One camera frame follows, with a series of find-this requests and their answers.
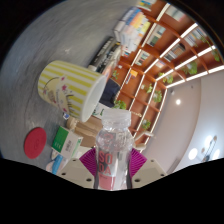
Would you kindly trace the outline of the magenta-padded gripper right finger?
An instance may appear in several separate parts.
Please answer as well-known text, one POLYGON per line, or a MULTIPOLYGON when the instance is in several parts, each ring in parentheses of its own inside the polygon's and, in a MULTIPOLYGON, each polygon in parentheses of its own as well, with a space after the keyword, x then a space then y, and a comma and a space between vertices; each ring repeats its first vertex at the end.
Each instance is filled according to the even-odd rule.
POLYGON ((135 189, 165 177, 166 172, 155 159, 147 159, 136 149, 132 149, 129 160, 129 176, 131 188, 135 189))

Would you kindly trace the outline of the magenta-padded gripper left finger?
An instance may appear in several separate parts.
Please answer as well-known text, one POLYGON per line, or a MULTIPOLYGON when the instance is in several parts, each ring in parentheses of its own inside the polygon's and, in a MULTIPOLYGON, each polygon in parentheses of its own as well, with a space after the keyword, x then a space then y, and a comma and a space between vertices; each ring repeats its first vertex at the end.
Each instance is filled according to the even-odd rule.
POLYGON ((92 148, 80 158, 72 158, 58 176, 78 186, 93 189, 96 174, 96 149, 92 148))

